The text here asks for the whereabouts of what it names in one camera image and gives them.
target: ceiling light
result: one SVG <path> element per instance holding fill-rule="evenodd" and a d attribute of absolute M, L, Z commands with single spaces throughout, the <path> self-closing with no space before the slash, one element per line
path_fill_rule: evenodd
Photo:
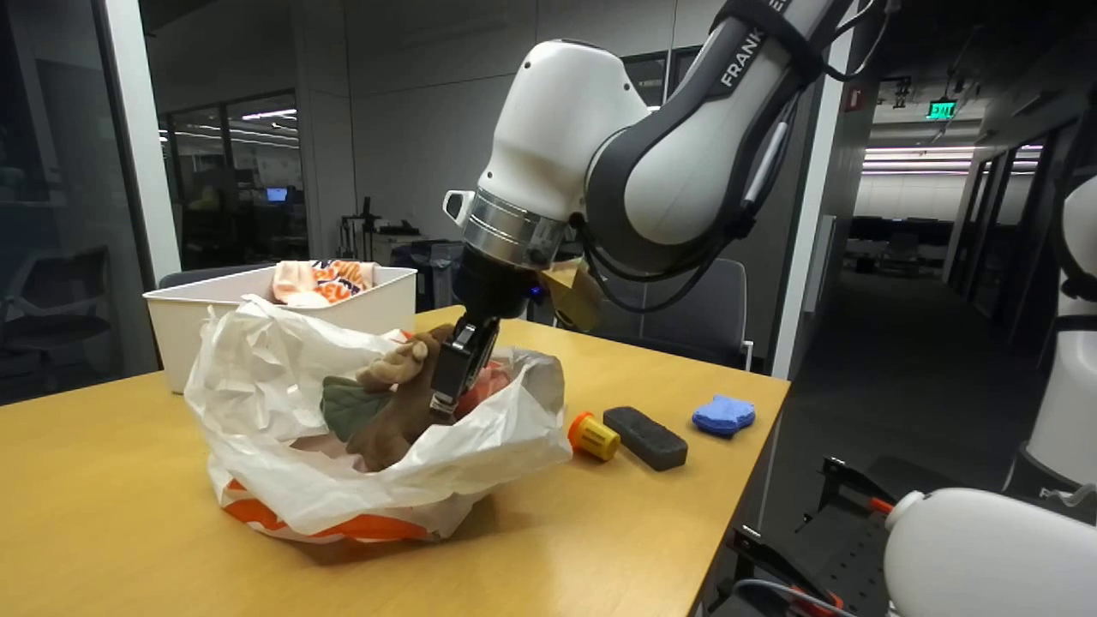
<path fill-rule="evenodd" d="M 276 119 L 276 117 L 300 117 L 300 109 L 260 109 L 260 112 L 242 112 L 242 122 L 256 122 L 256 119 Z"/>

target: exit sign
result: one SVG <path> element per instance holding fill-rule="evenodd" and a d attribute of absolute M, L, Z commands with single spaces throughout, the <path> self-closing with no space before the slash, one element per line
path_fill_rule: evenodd
<path fill-rule="evenodd" d="M 930 122 L 946 122 L 957 117 L 957 98 L 930 98 L 926 119 Z"/>

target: table surface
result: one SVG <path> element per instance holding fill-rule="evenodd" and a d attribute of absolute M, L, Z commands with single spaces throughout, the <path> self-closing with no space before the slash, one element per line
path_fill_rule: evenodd
<path fill-rule="evenodd" d="M 576 457 L 445 542 L 290 546 L 217 508 L 196 418 L 143 374 L 0 408 L 2 612 L 690 612 L 789 385 L 535 322 L 503 322 L 500 346 L 564 358 L 566 418 L 646 408 L 690 442 L 685 466 Z M 751 401 L 753 428 L 694 430 L 713 393 Z"/>

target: computer monitor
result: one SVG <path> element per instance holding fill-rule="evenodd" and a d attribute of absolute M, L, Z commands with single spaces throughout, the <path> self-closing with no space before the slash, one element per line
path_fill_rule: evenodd
<path fill-rule="evenodd" d="M 266 184 L 266 206 L 285 206 L 289 202 L 289 184 Z"/>

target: black object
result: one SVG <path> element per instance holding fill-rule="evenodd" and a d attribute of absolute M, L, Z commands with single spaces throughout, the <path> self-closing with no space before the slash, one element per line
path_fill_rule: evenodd
<path fill-rule="evenodd" d="M 468 313 L 457 322 L 454 339 L 444 346 L 432 378 L 432 411 L 444 421 L 454 421 L 458 397 L 471 389 L 478 369 L 494 352 L 500 317 L 519 316 L 528 300 L 528 289 L 535 285 L 532 272 L 489 261 L 473 246 L 463 249 L 454 278 L 454 292 L 468 305 Z"/>
<path fill-rule="evenodd" d="M 637 408 L 612 408 L 602 421 L 621 435 L 624 450 L 641 457 L 650 469 L 672 469 L 685 461 L 690 444 Z"/>
<path fill-rule="evenodd" d="M 825 457 L 824 458 L 824 494 L 816 510 L 808 510 L 801 518 L 801 525 L 816 522 L 816 515 L 824 508 L 845 508 L 849 515 L 884 515 L 895 505 L 895 494 L 887 488 L 880 488 L 876 476 L 853 469 L 849 461 L 845 461 L 839 457 Z"/>
<path fill-rule="evenodd" d="M 713 606 L 711 612 L 740 612 L 740 604 L 734 604 L 736 592 L 759 612 L 845 612 L 839 595 L 832 595 L 824 582 L 816 582 L 807 569 L 799 569 L 786 553 L 767 546 L 753 528 L 740 525 L 729 536 L 728 548 L 736 556 L 736 564 L 734 564 L 734 576 L 716 585 L 711 601 Z M 797 601 L 783 592 L 736 588 L 736 582 L 746 582 L 746 580 L 772 580 L 774 585 L 791 585 L 818 601 L 818 610 L 801 610 Z"/>

